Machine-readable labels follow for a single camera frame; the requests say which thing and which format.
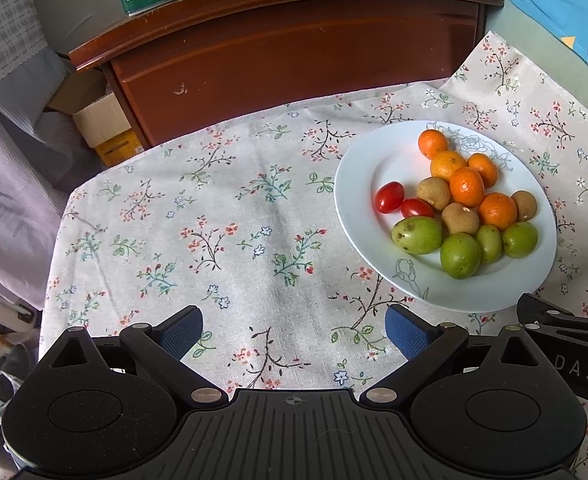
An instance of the floral tablecloth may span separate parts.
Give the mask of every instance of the floral tablecloth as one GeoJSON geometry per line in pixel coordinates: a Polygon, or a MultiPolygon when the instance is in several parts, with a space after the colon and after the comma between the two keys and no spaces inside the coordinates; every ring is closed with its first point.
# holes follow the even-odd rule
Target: floral tablecloth
{"type": "MultiPolygon", "coordinates": [[[[167,98],[180,106],[184,97],[167,98]]],[[[343,153],[355,136],[410,119],[474,128],[532,170],[558,231],[556,263],[536,293],[588,316],[588,110],[490,33],[445,83],[226,121],[78,188],[58,233],[41,352],[71,325],[117,334],[196,304],[204,332],[183,361],[230,394],[242,386],[358,395],[405,361],[386,339],[390,302],[475,334],[516,322],[513,308],[426,306],[383,280],[345,237],[333,200],[343,153]]],[[[588,478],[588,435],[574,470],[588,478]]]]}

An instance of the white plate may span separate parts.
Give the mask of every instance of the white plate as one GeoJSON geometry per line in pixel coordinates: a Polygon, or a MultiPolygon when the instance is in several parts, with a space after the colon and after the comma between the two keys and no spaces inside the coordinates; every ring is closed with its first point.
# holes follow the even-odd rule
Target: white plate
{"type": "Polygon", "coordinates": [[[508,308],[524,292],[535,291],[554,264],[556,221],[538,182],[503,146],[463,126],[407,121],[359,137],[336,170],[334,201],[347,237],[367,263],[406,294],[435,306],[458,312],[508,308]],[[471,278],[455,280],[440,268],[439,251],[412,256],[394,245],[391,229],[403,216],[378,213],[372,199],[392,180],[403,184],[406,198],[416,196],[417,184],[430,176],[430,161],[418,150],[418,136],[428,128],[442,131],[451,149],[465,156],[485,153],[497,164],[500,177],[491,192],[511,196],[524,189],[536,197],[538,213],[531,222],[538,229],[538,245],[532,254],[520,260],[503,256],[471,278]]]}

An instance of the metal screw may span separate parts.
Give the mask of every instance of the metal screw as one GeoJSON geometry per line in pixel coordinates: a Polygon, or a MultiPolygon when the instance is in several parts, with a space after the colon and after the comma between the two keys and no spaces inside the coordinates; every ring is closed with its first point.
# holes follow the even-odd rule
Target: metal screw
{"type": "Polygon", "coordinates": [[[222,396],[223,394],[216,388],[199,388],[192,392],[192,400],[201,404],[217,402],[222,396]]]}
{"type": "Polygon", "coordinates": [[[385,404],[386,402],[396,400],[396,392],[389,388],[372,388],[368,390],[365,396],[377,404],[385,404]]]}

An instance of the wooden furniture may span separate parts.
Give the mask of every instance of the wooden furniture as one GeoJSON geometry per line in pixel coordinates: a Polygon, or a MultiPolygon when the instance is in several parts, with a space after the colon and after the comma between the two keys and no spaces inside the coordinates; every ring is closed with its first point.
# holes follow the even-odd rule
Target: wooden furniture
{"type": "Polygon", "coordinates": [[[176,0],[70,53],[145,147],[301,99],[452,75],[503,0],[176,0]]]}

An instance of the tangerine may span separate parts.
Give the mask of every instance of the tangerine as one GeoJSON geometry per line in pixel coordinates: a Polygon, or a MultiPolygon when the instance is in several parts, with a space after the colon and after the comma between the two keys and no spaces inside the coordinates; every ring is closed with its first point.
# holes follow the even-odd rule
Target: tangerine
{"type": "Polygon", "coordinates": [[[446,152],[449,149],[448,138],[439,130],[425,130],[418,136],[418,149],[432,160],[437,153],[446,152]]]}
{"type": "Polygon", "coordinates": [[[477,170],[483,179],[485,189],[492,187],[498,180],[498,168],[485,153],[473,153],[468,158],[468,166],[477,170]]]}
{"type": "Polygon", "coordinates": [[[430,174],[449,182],[452,173],[465,165],[465,159],[457,152],[438,152],[430,164],[430,174]]]}
{"type": "Polygon", "coordinates": [[[516,222],[518,209],[514,199],[503,193],[488,194],[478,206],[481,224],[495,225],[505,231],[516,222]]]}
{"type": "Polygon", "coordinates": [[[483,179],[477,170],[458,168],[450,176],[450,193],[454,202],[476,207],[485,197],[483,179]]]}

